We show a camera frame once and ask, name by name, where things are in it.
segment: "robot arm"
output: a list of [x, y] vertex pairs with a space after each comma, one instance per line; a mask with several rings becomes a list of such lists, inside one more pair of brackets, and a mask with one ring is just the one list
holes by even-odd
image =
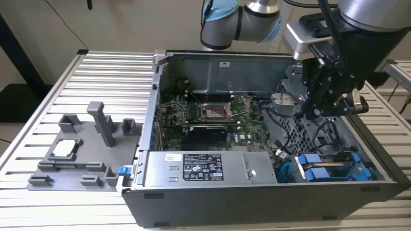
[[359, 90], [366, 80], [375, 81], [375, 70], [411, 26], [410, 0], [342, 0], [334, 11], [326, 0], [319, 3], [323, 13], [289, 24], [285, 35], [305, 64], [302, 110], [309, 118], [369, 111]]
[[266, 42], [279, 29], [281, 0], [210, 0], [203, 8], [202, 44], [206, 50], [226, 50], [234, 40]]

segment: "motherboard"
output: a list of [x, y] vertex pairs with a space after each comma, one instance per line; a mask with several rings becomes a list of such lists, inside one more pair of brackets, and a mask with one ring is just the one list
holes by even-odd
[[273, 151], [277, 147], [254, 97], [191, 93], [163, 103], [163, 150]]

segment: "sticker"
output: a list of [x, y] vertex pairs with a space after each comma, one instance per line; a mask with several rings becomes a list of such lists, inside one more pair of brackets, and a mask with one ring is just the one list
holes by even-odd
[[166, 154], [166, 161], [182, 161], [182, 154]]
[[230, 67], [230, 62], [221, 62], [221, 67]]
[[225, 180], [222, 154], [185, 154], [186, 181]]

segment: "gray post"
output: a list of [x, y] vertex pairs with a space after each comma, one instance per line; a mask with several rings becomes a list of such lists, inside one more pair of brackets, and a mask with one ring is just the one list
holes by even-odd
[[90, 102], [87, 107], [87, 113], [93, 115], [97, 121], [98, 129], [102, 132], [102, 137], [107, 147], [115, 146], [115, 138], [111, 134], [110, 125], [107, 123], [105, 113], [103, 113], [105, 104], [103, 102]]

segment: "wall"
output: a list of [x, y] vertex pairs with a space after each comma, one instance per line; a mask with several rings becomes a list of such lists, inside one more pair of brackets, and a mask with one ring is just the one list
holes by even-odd
[[[201, 50], [202, 0], [50, 0], [91, 50]], [[43, 0], [2, 0], [0, 13], [49, 83], [85, 46]], [[235, 42], [234, 51], [265, 52], [270, 44]]]

